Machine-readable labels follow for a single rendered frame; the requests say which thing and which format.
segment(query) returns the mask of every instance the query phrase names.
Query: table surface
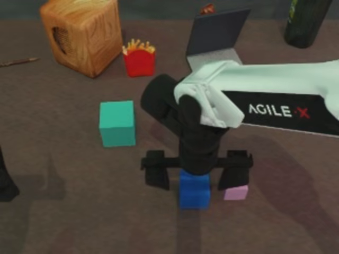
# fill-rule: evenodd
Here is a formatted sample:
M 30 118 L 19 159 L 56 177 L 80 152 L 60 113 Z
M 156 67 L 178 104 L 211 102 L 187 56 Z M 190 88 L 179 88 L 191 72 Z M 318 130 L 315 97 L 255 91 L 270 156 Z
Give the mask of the table surface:
M 191 25 L 130 21 L 122 28 L 126 39 L 157 47 L 157 75 L 179 79 L 190 72 L 184 53 Z M 338 28 L 338 21 L 325 22 L 314 46 L 299 50 L 284 43 L 282 23 L 248 21 L 236 50 L 244 64 L 339 59 Z M 338 139 L 232 130 L 220 153 L 253 154 L 247 200 L 224 202 L 216 170 L 210 208 L 180 211 L 179 170 L 169 172 L 170 192 L 147 187 L 139 170 L 147 150 L 175 156 L 178 145 L 139 107 L 150 77 L 128 78 L 121 56 L 97 79 L 55 63 L 39 21 L 1 21 L 0 34 L 0 61 L 41 58 L 0 68 L 0 144 L 22 191 L 0 204 L 2 254 L 339 253 Z M 137 145 L 104 149 L 100 102 L 130 99 Z

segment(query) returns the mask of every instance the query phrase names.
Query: red x logo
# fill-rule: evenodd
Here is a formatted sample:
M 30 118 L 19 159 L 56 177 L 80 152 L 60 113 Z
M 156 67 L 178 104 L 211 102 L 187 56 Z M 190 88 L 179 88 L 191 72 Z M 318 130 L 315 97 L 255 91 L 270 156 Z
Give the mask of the red x logo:
M 300 118 L 307 118 L 307 119 L 310 119 L 311 117 L 308 115 L 307 113 L 308 111 L 308 108 L 300 108 L 300 107 L 297 107 L 297 110 L 295 111 L 295 113 L 300 113 Z

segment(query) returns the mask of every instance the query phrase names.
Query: green cube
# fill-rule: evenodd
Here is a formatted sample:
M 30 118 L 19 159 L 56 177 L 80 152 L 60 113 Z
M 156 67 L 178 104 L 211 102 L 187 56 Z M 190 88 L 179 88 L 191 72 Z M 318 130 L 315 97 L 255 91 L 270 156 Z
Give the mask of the green cube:
M 103 146 L 135 146 L 136 130 L 133 101 L 102 102 L 99 129 Z

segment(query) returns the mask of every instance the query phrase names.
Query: small pink block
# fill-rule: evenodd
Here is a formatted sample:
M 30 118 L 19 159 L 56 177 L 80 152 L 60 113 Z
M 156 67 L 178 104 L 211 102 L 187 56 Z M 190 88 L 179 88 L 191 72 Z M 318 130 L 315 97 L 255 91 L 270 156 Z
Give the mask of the small pink block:
M 248 193 L 248 185 L 225 190 L 224 200 L 244 200 Z

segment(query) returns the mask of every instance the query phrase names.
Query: blue block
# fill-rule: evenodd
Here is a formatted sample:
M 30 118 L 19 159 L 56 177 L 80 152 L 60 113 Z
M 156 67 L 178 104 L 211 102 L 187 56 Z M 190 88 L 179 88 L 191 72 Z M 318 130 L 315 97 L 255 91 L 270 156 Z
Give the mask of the blue block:
M 211 197 L 209 174 L 194 176 L 182 169 L 179 194 L 181 209 L 208 208 Z
M 135 146 L 136 130 L 133 101 L 102 102 L 99 130 L 103 146 Z

